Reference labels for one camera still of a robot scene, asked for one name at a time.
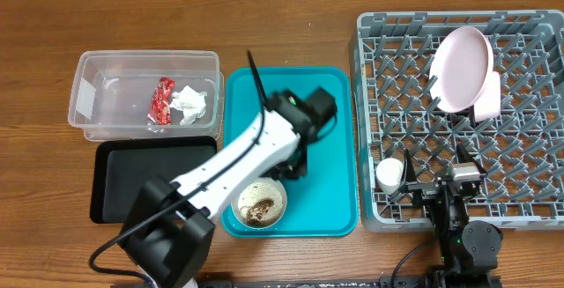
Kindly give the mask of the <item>white tissue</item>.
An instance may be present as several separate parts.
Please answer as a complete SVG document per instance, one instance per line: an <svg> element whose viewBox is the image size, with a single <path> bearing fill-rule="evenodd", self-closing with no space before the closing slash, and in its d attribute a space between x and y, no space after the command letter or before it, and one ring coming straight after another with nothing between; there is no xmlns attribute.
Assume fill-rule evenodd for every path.
<svg viewBox="0 0 564 288"><path fill-rule="evenodd" d="M206 92L197 92L189 85L181 91L172 93L170 107L182 112L180 125L190 125L195 120L202 118L206 111Z"/></svg>

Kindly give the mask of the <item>red foil wrapper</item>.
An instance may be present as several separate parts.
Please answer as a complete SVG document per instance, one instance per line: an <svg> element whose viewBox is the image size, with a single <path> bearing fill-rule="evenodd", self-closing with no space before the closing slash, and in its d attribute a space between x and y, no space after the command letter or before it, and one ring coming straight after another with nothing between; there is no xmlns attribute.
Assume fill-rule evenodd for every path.
<svg viewBox="0 0 564 288"><path fill-rule="evenodd" d="M171 78L160 78L152 95L148 112L150 125L169 125L172 121L169 101L174 90L175 81Z"/></svg>

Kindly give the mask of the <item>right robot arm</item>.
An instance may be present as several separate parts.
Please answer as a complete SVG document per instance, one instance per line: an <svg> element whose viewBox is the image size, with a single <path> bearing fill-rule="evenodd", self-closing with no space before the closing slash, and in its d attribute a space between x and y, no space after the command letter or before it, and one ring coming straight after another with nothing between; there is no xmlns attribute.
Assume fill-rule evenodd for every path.
<svg viewBox="0 0 564 288"><path fill-rule="evenodd" d="M408 151L404 151L404 172L399 191L412 195L412 204L430 214L435 237L403 257L394 268L392 287L501 288L501 279L491 276L498 266L503 234L483 220L471 221L464 201L479 194L487 177L486 169L462 144L456 146L457 162L429 183L418 181ZM430 266L421 277L399 279L401 266L423 247L437 242L442 263Z"/></svg>

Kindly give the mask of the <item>grey bowl with food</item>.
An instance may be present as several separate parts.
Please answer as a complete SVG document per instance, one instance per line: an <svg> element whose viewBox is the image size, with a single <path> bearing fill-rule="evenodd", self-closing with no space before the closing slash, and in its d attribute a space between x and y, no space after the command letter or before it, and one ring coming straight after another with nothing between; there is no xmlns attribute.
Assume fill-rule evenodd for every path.
<svg viewBox="0 0 564 288"><path fill-rule="evenodd" d="M251 229L275 225L285 214L287 193L284 185L272 178L259 178L248 185L231 203L237 220Z"/></svg>

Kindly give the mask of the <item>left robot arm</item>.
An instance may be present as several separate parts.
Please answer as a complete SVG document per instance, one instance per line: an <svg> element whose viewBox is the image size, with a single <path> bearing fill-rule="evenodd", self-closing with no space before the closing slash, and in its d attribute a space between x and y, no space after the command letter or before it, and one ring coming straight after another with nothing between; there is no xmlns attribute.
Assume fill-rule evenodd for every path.
<svg viewBox="0 0 564 288"><path fill-rule="evenodd" d="M308 146L337 111L323 88L304 100L289 90L274 92L247 129L212 158L171 181L147 181L118 242L142 269L146 286L187 284L207 258L218 216L250 184L306 175Z"/></svg>

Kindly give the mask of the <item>white cup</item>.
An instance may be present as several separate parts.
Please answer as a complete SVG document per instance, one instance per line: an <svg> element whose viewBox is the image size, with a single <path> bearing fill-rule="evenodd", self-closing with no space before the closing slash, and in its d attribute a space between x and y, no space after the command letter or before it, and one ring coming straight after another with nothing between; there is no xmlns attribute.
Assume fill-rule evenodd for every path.
<svg viewBox="0 0 564 288"><path fill-rule="evenodd" d="M387 195L396 192L402 181L403 172L404 164L398 159L381 160L375 169L377 184L381 191Z"/></svg>

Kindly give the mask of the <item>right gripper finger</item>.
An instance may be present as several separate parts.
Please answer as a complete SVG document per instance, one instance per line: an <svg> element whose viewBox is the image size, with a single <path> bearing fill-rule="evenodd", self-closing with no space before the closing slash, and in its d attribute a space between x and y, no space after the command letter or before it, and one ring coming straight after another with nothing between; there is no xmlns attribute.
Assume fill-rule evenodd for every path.
<svg viewBox="0 0 564 288"><path fill-rule="evenodd" d="M410 152L407 149L404 149L404 171L402 173L402 184L412 184L416 183L417 181L418 180L412 165L412 157L410 155Z"/></svg>
<svg viewBox="0 0 564 288"><path fill-rule="evenodd" d="M459 165L473 163L478 169L481 176L487 176L486 169L482 165L480 165L480 163L475 158L472 157L472 155L466 150L462 143L456 145L456 157Z"/></svg>

